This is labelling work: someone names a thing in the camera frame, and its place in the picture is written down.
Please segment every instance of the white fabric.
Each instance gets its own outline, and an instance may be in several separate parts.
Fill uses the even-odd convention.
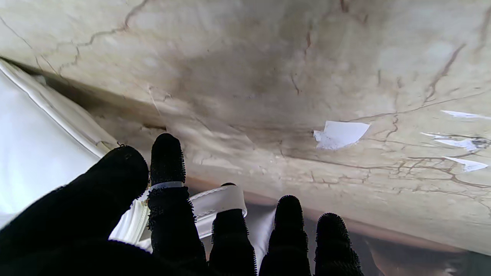
[[[212,234],[213,220],[219,212],[242,209],[242,215],[247,216],[244,192],[239,186],[230,185],[202,192],[191,196],[190,201],[196,216],[196,229],[200,239]],[[150,239],[138,242],[137,246],[152,251]]]
[[[1,59],[0,129],[0,227],[117,146],[84,109]],[[133,201],[110,239],[130,244],[140,240],[149,213],[145,199]],[[236,186],[200,193],[191,201],[200,237],[211,234],[217,212],[242,209],[247,214],[243,192]]]

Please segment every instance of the white strap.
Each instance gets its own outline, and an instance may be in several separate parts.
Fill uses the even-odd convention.
[[[239,186],[224,186],[202,192],[190,197],[196,216],[196,229],[199,238],[208,237],[212,234],[212,224],[217,213],[242,209],[242,215],[246,217],[247,208],[244,202],[244,193]],[[137,246],[152,251],[150,239],[139,241]]]

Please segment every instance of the ceiling crack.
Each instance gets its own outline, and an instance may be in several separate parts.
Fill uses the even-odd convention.
[[[130,22],[130,19],[135,16],[139,11],[142,10],[142,8],[149,2],[150,0],[143,0],[140,4],[136,5],[135,7],[133,7],[130,12],[125,16],[125,20],[123,22],[123,26],[119,27],[119,28],[114,28],[114,29],[111,29],[111,30],[106,30],[106,31],[99,31],[93,35],[91,35],[90,39],[88,42],[81,42],[81,43],[77,43],[77,44],[73,44],[75,46],[75,49],[77,50],[77,54],[75,55],[73,61],[71,62],[68,62],[68,63],[64,63],[62,64],[58,70],[56,70],[56,72],[61,75],[61,71],[64,70],[65,68],[68,68],[70,66],[74,66],[74,65],[77,65],[78,64],[78,61],[79,61],[79,58],[80,58],[80,47],[87,47],[87,46],[90,46],[92,45],[92,43],[94,43],[94,40],[97,38],[97,37],[101,37],[101,36],[105,36],[105,35],[111,35],[111,34],[115,34],[115,33],[118,33],[118,32],[124,32],[124,31],[127,31],[129,30],[130,26],[128,25],[129,22]]]
[[[462,45],[460,45],[457,49],[455,49],[455,51],[453,52],[452,56],[450,57],[450,59],[447,61],[447,63],[445,64],[445,66],[435,75],[435,77],[433,78],[433,81],[430,83],[430,85],[428,86],[428,88],[426,88],[426,93],[428,93],[428,91],[430,92],[430,94],[428,94],[423,102],[423,105],[427,102],[430,102],[432,100],[430,100],[431,97],[434,96],[434,94],[436,93],[436,84],[440,81],[441,78],[447,76],[448,74],[448,71],[450,71],[450,66],[452,66],[452,64],[454,63],[454,61],[457,59],[457,56],[459,55],[460,51],[466,46],[465,43],[463,43]]]

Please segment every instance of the dark stain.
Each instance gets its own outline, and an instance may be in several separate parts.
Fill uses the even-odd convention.
[[[377,72],[377,78],[378,78],[377,86],[380,86],[380,83],[382,82],[382,71],[380,69]]]
[[[300,89],[298,88],[297,84],[295,83],[295,80],[293,79],[293,74],[290,74],[290,78],[292,79],[293,86],[295,87],[295,90],[297,91],[297,95],[300,95]]]
[[[404,87],[404,84],[402,83],[402,78],[401,77],[397,77],[397,87],[398,88]]]
[[[167,127],[165,127],[165,126],[157,126],[157,125],[151,125],[151,124],[143,124],[143,126],[146,128],[153,128],[153,129],[160,129],[163,131],[167,131]]]
[[[350,11],[350,7],[348,6],[348,3],[346,3],[344,0],[339,0],[339,3],[341,4],[341,10],[344,13],[348,13]]]

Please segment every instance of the paint flake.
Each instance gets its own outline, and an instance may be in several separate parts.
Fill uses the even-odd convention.
[[[453,157],[446,157],[446,156],[443,156],[443,158],[446,158],[448,160],[452,160],[452,161],[458,162],[460,164],[463,164],[464,165],[464,168],[463,168],[464,172],[475,171],[475,170],[484,169],[484,168],[488,167],[487,164],[484,164],[481,162],[464,160],[464,159],[453,158]]]
[[[337,150],[358,142],[366,133],[369,124],[326,121],[323,131],[314,130],[318,149]]]
[[[465,112],[458,112],[458,111],[450,111],[450,110],[441,110],[442,112],[445,112],[449,115],[452,115],[457,118],[477,118],[477,119],[486,119],[486,120],[491,120],[491,117],[487,116],[482,116],[479,114],[472,114],[472,113],[465,113]]]

